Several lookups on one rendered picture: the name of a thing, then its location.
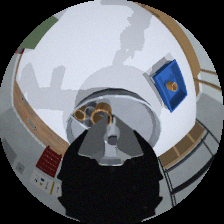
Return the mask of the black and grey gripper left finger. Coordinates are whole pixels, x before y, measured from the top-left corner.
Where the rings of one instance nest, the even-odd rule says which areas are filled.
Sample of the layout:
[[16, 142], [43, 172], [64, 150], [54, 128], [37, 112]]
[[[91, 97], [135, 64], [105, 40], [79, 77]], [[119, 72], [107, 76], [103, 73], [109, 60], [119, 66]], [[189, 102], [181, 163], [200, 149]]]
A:
[[[106, 124], [107, 123], [107, 124]], [[100, 159], [105, 156], [104, 135], [107, 133], [109, 115], [107, 114], [89, 129], [81, 133], [66, 150], [62, 166], [57, 179], [63, 179], [64, 175], [73, 167], [90, 164], [90, 159]]]

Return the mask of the blue crate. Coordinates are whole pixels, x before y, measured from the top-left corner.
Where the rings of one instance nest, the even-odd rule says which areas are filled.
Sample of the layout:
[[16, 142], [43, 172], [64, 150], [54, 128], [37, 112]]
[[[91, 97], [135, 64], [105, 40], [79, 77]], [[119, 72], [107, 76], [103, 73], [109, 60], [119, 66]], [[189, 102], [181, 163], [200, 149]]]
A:
[[[158, 90], [165, 108], [170, 110], [170, 113], [172, 113], [188, 95], [181, 70], [175, 59], [165, 62], [165, 64], [155, 73], [151, 74], [149, 78]], [[177, 84], [176, 91], [167, 89], [166, 84], [168, 81]]]

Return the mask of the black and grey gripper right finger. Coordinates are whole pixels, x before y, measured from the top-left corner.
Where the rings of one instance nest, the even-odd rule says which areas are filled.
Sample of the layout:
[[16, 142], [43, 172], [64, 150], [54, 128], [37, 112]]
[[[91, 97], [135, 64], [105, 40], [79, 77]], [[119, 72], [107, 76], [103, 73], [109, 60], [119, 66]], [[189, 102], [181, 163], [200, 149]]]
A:
[[156, 174], [159, 181], [162, 180], [164, 177], [161, 174], [156, 153], [150, 144], [114, 114], [112, 114], [112, 124], [115, 126], [117, 135], [116, 156], [121, 159], [121, 165], [126, 159], [131, 159], [132, 164], [149, 168]]

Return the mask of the grey round turntable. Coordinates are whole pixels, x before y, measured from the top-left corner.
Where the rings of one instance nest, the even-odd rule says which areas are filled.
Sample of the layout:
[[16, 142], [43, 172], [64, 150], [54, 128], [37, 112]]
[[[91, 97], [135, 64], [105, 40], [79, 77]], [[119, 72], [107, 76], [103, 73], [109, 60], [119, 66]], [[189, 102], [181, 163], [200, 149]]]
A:
[[[154, 148], [162, 132], [161, 119], [157, 111], [153, 109], [146, 100], [141, 98], [141, 96], [134, 92], [118, 88], [107, 88], [93, 92], [84, 98], [81, 101], [82, 103], [79, 102], [81, 105], [78, 104], [76, 106], [66, 121], [65, 135], [69, 145], [71, 145], [84, 130], [89, 129], [84, 125], [84, 120], [80, 121], [76, 119], [73, 113], [83, 105], [87, 106], [90, 102], [95, 102], [97, 104], [105, 102], [111, 106], [112, 114], [125, 122], [133, 130], [136, 129], [150, 146]], [[110, 125], [107, 126], [107, 133], [103, 137], [105, 140], [105, 156], [100, 159], [99, 164], [121, 165], [121, 159], [116, 156], [116, 146], [112, 146], [116, 145], [117, 142], [117, 136], [114, 132], [115, 126], [111, 122]]]

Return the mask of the grey metal sleeve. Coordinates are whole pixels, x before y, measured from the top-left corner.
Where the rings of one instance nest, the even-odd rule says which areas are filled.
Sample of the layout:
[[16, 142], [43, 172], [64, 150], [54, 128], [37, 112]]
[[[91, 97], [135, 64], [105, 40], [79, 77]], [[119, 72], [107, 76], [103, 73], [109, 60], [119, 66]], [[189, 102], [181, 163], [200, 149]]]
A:
[[103, 111], [99, 111], [98, 114], [99, 114], [100, 116], [106, 116], [106, 115], [107, 115], [107, 113], [105, 113], [105, 112], [103, 112]]
[[91, 118], [89, 118], [89, 117], [86, 116], [85, 119], [84, 119], [84, 121], [83, 121], [84, 125], [85, 125], [86, 127], [88, 127], [88, 128], [90, 128], [91, 126], [93, 126], [92, 121], [89, 120], [89, 119], [91, 119]]
[[90, 103], [87, 105], [87, 107], [86, 107], [85, 110], [84, 110], [84, 113], [85, 113], [85, 115], [86, 115], [87, 117], [91, 118], [91, 115], [92, 115], [92, 112], [93, 112], [93, 111], [91, 111], [91, 110], [89, 109], [89, 107], [95, 109], [96, 105], [97, 105], [97, 103], [95, 103], [95, 102], [90, 102]]

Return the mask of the bronze bushing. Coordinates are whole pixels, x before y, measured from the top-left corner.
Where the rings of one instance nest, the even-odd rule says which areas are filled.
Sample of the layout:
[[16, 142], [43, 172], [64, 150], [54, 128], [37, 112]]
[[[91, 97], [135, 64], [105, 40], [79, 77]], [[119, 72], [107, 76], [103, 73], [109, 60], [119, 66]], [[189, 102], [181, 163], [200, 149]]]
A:
[[[109, 124], [111, 123], [112, 121], [112, 109], [111, 109], [111, 106], [108, 104], [108, 103], [105, 103], [105, 102], [101, 102], [101, 103], [98, 103], [91, 115], [91, 121], [94, 123], [96, 123], [98, 120], [102, 119], [104, 116], [100, 116], [97, 112], [98, 111], [104, 111], [106, 112], [109, 117], [110, 117], [110, 121], [109, 121]], [[107, 125], [107, 126], [108, 126]]]
[[166, 84], [167, 89], [176, 91], [177, 90], [177, 84], [175, 82], [168, 81]]
[[[85, 115], [85, 113], [84, 113], [84, 110], [85, 110], [85, 108], [86, 108], [87, 106], [82, 106], [82, 107], [80, 107], [79, 109], [77, 109], [75, 112], [74, 112], [74, 116], [75, 116], [75, 118], [76, 119], [78, 119], [78, 120], [84, 120], [85, 119], [85, 117], [86, 117], [86, 115]], [[80, 111], [82, 111], [84, 114], [82, 114]]]

